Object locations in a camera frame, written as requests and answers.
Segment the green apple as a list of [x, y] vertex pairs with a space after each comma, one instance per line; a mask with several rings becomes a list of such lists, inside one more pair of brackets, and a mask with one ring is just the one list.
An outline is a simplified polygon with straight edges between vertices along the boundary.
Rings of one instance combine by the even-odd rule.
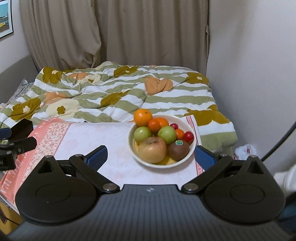
[[147, 126], [138, 127], [133, 134], [134, 140], [138, 144], [141, 143], [144, 139], [149, 138], [151, 136], [152, 132]]
[[162, 138], [167, 145], [170, 145], [177, 139], [175, 129], [171, 126], [164, 126], [158, 131], [158, 137]]

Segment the small mandarin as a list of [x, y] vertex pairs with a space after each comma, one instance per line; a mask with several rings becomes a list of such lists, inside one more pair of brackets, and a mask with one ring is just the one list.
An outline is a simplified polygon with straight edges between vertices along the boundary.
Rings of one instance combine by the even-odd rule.
[[175, 129], [177, 140], [182, 140], [184, 138], [185, 132], [179, 128]]
[[156, 133], [160, 130], [161, 125], [157, 119], [152, 119], [149, 121], [147, 127], [153, 132]]

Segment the beige curtain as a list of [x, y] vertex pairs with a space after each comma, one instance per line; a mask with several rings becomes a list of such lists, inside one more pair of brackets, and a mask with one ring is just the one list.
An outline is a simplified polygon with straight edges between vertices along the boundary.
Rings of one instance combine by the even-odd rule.
[[208, 1], [20, 1], [38, 69], [184, 66], [206, 73]]

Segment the white plastic bag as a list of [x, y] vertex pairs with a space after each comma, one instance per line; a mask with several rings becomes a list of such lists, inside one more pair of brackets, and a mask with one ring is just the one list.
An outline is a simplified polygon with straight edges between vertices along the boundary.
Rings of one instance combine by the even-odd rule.
[[237, 147], [234, 151], [235, 160], [246, 160], [251, 155], [257, 155], [255, 147], [251, 144], [246, 144], [240, 147]]

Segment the brown kiwi with sticker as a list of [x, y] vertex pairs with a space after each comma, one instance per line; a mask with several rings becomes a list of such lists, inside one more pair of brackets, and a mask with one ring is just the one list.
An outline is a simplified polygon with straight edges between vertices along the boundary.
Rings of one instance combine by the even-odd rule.
[[182, 160], [189, 152], [189, 144], [183, 140], [176, 140], [168, 147], [168, 155], [176, 162]]

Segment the framed wall picture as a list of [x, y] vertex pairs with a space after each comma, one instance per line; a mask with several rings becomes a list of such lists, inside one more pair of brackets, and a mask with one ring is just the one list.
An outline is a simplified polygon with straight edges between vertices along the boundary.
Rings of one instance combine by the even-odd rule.
[[11, 0], [0, 1], [0, 38], [4, 38], [13, 32]]

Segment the large orange front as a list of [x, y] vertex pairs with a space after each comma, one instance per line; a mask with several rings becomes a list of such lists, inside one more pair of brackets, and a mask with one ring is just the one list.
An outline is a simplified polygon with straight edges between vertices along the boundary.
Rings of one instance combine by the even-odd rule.
[[152, 113], [148, 109], [138, 109], [133, 114], [133, 121], [138, 126], [148, 126], [153, 119]]

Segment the red cherry tomato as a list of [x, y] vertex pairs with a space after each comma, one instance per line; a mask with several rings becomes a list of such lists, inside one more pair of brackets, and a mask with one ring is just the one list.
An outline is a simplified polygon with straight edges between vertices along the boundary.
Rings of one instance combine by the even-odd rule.
[[183, 136], [183, 140], [185, 141], [185, 142], [187, 142], [189, 145], [193, 142], [193, 140], [194, 140], [194, 134], [192, 133], [192, 132], [185, 132], [184, 133], [184, 136]]
[[176, 123], [172, 123], [172, 124], [170, 124], [170, 126], [172, 128], [174, 128], [174, 130], [178, 130], [179, 129], [179, 126]]

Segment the cream bowl with duck print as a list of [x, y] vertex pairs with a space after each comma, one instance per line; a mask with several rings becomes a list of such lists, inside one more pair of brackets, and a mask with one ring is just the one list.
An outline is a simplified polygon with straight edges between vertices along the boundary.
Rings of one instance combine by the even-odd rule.
[[[140, 158], [140, 156], [138, 155], [138, 144], [133, 137], [133, 134], [135, 132], [135, 130], [138, 128], [138, 126], [133, 123], [130, 132], [128, 134], [128, 143], [129, 143], [129, 149], [131, 152], [131, 155], [133, 156], [133, 158], [138, 161], [139, 163], [147, 166], [147, 167], [151, 167], [151, 168], [157, 168], [157, 169], [167, 169], [167, 168], [171, 168], [171, 167], [176, 167], [182, 163], [184, 163], [185, 161], [189, 160], [189, 158], [192, 156], [196, 144], [197, 144], [197, 140], [196, 140], [196, 136], [195, 136], [195, 130], [192, 126], [190, 126], [187, 122], [187, 120], [184, 118], [179, 118], [176, 116], [170, 116], [170, 115], [163, 115], [163, 114], [152, 114], [153, 119], [155, 118], [165, 118], [168, 122], [169, 122], [169, 126], [172, 123], [176, 123], [179, 126], [179, 129], [183, 130], [184, 132], [192, 132], [194, 134], [194, 140], [193, 142], [189, 145], [189, 152], [187, 154], [187, 156], [185, 156], [182, 160], [176, 162], [174, 161], [169, 155], [168, 155], [168, 147], [169, 145], [166, 145], [166, 156], [164, 157], [164, 159], [162, 161], [160, 161], [159, 163], [156, 164], [152, 164], [152, 163], [148, 163], [145, 162], [143, 159]], [[152, 132], [152, 137], [158, 137], [158, 132], [153, 133]]]

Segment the yellow-red apple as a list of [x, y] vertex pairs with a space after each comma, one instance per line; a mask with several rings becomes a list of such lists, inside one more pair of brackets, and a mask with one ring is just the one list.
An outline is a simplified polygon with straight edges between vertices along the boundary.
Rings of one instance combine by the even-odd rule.
[[138, 155], [145, 162], [156, 164], [164, 159], [167, 145], [160, 137], [148, 137], [138, 145]]

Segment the green striped floral duvet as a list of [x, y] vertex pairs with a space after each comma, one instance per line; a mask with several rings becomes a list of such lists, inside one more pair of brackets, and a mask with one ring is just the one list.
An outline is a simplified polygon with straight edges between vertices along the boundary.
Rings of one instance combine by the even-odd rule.
[[194, 121], [202, 145], [219, 152], [237, 142], [233, 123], [219, 110], [208, 79], [179, 66], [129, 66], [106, 61], [95, 68], [44, 67], [32, 87], [1, 108], [1, 127], [26, 118], [34, 125], [50, 118], [66, 121], [129, 122], [147, 109]]

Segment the grey sofa backrest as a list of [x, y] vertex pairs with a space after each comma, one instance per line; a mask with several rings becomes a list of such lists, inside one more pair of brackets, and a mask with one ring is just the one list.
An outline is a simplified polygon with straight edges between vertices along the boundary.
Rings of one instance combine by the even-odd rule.
[[1, 73], [1, 102], [7, 102], [23, 79], [34, 82], [39, 71], [30, 55], [23, 57]]

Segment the small mandarin front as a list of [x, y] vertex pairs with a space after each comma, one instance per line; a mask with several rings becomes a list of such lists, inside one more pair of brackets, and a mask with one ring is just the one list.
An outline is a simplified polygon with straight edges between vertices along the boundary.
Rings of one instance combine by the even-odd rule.
[[177, 140], [182, 140], [184, 138], [185, 132], [179, 128], [175, 129]]

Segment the pink floral table cloth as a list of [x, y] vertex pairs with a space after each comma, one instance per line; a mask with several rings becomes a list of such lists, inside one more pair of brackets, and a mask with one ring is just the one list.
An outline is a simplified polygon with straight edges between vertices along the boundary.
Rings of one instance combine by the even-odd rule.
[[16, 168], [1, 179], [1, 197], [14, 205], [15, 195], [25, 178], [46, 155], [67, 160], [74, 154], [88, 154], [100, 145], [107, 147], [107, 161], [99, 173], [122, 187], [125, 184], [181, 187], [197, 177], [194, 156], [171, 168], [149, 168], [136, 161], [131, 152], [128, 135], [132, 123], [71, 123], [52, 118], [36, 126], [31, 136], [37, 140], [36, 149], [20, 155]]

